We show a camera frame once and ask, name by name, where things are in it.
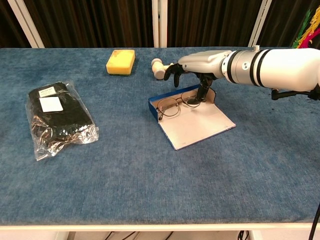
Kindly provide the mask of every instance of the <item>clear plastic packaging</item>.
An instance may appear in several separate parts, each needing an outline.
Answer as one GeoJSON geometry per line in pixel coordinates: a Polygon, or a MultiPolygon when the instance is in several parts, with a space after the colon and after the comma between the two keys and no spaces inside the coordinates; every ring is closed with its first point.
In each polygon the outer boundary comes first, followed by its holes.
{"type": "Polygon", "coordinates": [[[37,161],[55,156],[68,144],[99,139],[99,128],[71,81],[30,91],[26,111],[37,161]]]}

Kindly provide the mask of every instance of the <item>yellow sponge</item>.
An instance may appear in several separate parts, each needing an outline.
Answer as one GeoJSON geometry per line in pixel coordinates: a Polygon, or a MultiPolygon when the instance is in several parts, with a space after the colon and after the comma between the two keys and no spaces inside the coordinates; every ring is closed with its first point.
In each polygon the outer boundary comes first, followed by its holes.
{"type": "Polygon", "coordinates": [[[114,50],[105,65],[106,71],[110,75],[130,75],[135,58],[135,50],[114,50]]]}

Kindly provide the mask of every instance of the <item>blue tabletop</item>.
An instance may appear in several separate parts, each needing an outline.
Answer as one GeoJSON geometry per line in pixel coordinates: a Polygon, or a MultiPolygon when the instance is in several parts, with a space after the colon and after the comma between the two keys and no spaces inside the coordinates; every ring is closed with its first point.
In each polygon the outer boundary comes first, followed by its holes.
{"type": "MultiPolygon", "coordinates": [[[[135,48],[130,76],[107,74],[112,48],[0,49],[0,225],[312,222],[319,102],[216,80],[236,127],[179,151],[151,114],[148,98],[176,89],[154,78],[152,59],[217,49],[246,48],[135,48]],[[99,140],[36,161],[27,94],[60,81],[73,81],[99,140]]],[[[185,74],[178,88],[198,83],[185,74]]]]}

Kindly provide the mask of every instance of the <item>white label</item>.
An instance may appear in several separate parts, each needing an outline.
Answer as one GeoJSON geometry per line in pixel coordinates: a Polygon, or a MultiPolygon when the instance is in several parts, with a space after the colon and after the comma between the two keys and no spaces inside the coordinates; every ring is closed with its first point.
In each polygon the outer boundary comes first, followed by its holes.
{"type": "Polygon", "coordinates": [[[43,97],[46,97],[46,96],[50,96],[50,95],[53,95],[53,94],[56,94],[55,88],[53,86],[39,91],[40,98],[43,98],[43,97]]]}
{"type": "Polygon", "coordinates": [[[57,96],[39,98],[39,100],[44,113],[60,112],[63,110],[59,97],[57,96]]]}

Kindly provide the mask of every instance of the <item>blue box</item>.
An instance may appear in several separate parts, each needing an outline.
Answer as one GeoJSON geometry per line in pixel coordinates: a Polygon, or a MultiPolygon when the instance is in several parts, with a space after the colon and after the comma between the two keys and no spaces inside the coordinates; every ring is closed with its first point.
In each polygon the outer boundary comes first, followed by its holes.
{"type": "Polygon", "coordinates": [[[209,88],[205,102],[202,102],[197,107],[189,107],[182,101],[180,101],[178,106],[175,104],[177,103],[175,99],[181,97],[182,94],[196,94],[199,86],[199,84],[193,85],[148,99],[150,112],[175,150],[180,150],[198,143],[236,126],[236,124],[216,106],[216,92],[212,88],[209,88]],[[163,102],[169,105],[166,109],[170,107],[171,111],[169,113],[171,115],[167,114],[170,116],[163,115],[158,109],[158,107],[162,107],[163,102]]]}

